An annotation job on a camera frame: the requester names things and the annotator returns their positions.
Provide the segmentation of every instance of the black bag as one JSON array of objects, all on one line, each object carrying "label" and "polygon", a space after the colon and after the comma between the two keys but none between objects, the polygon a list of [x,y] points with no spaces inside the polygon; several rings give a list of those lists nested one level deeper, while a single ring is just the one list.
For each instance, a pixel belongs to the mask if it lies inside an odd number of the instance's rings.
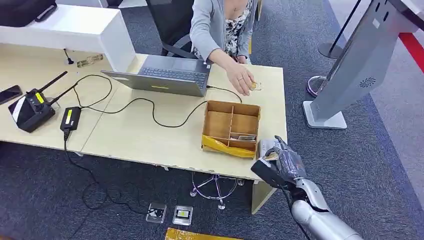
[{"label": "black bag", "polygon": [[0,26],[24,27],[33,20],[41,22],[57,7],[56,0],[0,0]]}]

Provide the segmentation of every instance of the smartphone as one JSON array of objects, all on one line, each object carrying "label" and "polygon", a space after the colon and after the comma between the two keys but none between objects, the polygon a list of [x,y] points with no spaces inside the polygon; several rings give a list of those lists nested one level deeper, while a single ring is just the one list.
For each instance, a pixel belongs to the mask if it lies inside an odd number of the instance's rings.
[{"label": "smartphone", "polygon": [[17,98],[22,95],[21,88],[18,85],[14,85],[4,91],[0,92],[0,104],[4,104],[5,102]]}]

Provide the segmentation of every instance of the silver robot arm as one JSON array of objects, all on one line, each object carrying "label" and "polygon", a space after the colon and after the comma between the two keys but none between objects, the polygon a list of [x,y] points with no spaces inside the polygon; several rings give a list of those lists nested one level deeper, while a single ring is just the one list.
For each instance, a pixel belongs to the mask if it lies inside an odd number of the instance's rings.
[{"label": "silver robot arm", "polygon": [[287,201],[292,202],[288,204],[297,224],[317,240],[362,240],[359,233],[332,213],[320,188],[306,179],[301,157],[279,136],[275,138],[280,147],[273,147],[265,156],[275,153],[278,160],[270,162],[260,158],[251,170],[272,187],[283,190]]},{"label": "silver robot arm", "polygon": [[320,188],[314,182],[301,178],[296,181],[296,188],[306,192],[308,202],[294,201],[291,205],[291,215],[316,239],[362,240],[359,233],[331,212]]}]

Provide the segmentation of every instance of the laptop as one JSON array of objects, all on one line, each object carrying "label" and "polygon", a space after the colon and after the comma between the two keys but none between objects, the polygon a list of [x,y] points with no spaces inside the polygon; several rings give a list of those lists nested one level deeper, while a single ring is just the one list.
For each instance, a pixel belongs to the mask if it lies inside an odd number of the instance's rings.
[{"label": "laptop", "polygon": [[138,74],[101,72],[132,89],[204,97],[210,69],[203,60],[149,55]]}]

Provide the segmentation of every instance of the gray cardigan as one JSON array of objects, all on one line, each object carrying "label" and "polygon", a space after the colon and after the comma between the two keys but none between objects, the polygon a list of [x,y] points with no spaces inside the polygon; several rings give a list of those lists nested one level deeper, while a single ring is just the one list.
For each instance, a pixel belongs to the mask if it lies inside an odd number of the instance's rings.
[{"label": "gray cardigan", "polygon": [[[224,1],[194,0],[190,39],[203,59],[207,59],[215,49],[224,49],[226,25]],[[249,56],[249,40],[252,37],[258,0],[253,0],[252,4],[250,16],[245,21],[238,38],[238,56]]]}]

